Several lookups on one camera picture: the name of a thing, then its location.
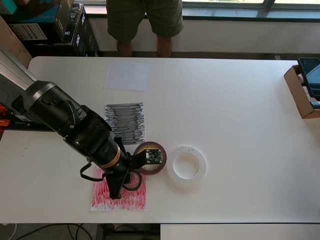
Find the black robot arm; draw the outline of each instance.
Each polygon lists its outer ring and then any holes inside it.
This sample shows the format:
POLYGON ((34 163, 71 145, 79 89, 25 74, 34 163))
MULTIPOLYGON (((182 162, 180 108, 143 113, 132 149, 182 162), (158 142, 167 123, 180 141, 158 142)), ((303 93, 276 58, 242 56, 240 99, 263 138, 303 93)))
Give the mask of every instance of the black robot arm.
POLYGON ((146 152, 131 156, 121 138, 113 139, 111 127, 97 113, 78 104, 53 82, 37 80, 9 53, 0 49, 0 103, 13 113, 43 123, 86 157, 80 175, 90 181, 106 178, 110 198, 120 199, 122 187, 135 191, 141 184, 138 168, 146 164, 146 152), (103 170, 101 178, 84 174, 95 163, 103 170), (139 176, 137 187, 129 188, 131 174, 139 176))

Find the circuit board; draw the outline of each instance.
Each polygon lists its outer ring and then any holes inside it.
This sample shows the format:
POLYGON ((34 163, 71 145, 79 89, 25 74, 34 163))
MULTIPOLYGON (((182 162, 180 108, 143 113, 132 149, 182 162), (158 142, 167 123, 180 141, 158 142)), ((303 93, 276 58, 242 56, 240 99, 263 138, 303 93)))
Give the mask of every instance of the circuit board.
POLYGON ((146 164, 162 164, 162 152, 160 149, 147 149, 145 153, 146 164))

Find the black box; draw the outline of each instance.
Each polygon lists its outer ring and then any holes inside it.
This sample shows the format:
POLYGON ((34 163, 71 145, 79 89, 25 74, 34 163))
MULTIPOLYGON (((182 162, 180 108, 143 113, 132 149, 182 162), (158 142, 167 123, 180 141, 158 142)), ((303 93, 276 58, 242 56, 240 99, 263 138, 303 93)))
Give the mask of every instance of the black box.
POLYGON ((99 51, 94 31, 91 28, 91 24, 89 22, 89 18, 87 17, 86 10, 83 4, 73 4, 69 22, 77 23, 79 25, 89 51, 99 51))
POLYGON ((61 57, 88 57, 90 51, 77 23, 69 22, 64 40, 56 44, 32 44, 26 48, 33 57, 61 56, 61 57))
POLYGON ((3 15, 23 42, 61 43, 64 39, 74 0, 30 0, 12 15, 3 15))

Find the person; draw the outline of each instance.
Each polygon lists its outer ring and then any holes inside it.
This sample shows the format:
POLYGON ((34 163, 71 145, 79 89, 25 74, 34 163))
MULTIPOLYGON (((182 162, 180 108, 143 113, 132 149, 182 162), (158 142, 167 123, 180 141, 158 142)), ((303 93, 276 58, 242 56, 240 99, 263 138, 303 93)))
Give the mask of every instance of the person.
POLYGON ((132 56, 133 39, 145 14, 157 36, 159 57, 171 56, 173 37, 184 27, 182 0, 107 0, 106 11, 108 33, 122 57, 132 56))

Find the orange object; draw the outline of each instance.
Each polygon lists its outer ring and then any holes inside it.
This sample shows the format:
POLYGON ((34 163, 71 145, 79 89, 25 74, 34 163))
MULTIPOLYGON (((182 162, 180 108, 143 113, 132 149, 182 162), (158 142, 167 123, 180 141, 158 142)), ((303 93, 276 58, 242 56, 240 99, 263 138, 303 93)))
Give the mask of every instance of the orange object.
POLYGON ((0 127, 8 127, 10 125, 10 120, 0 119, 0 127))
POLYGON ((0 113, 3 113, 7 111, 7 109, 5 108, 5 106, 3 106, 2 104, 0 104, 0 113))

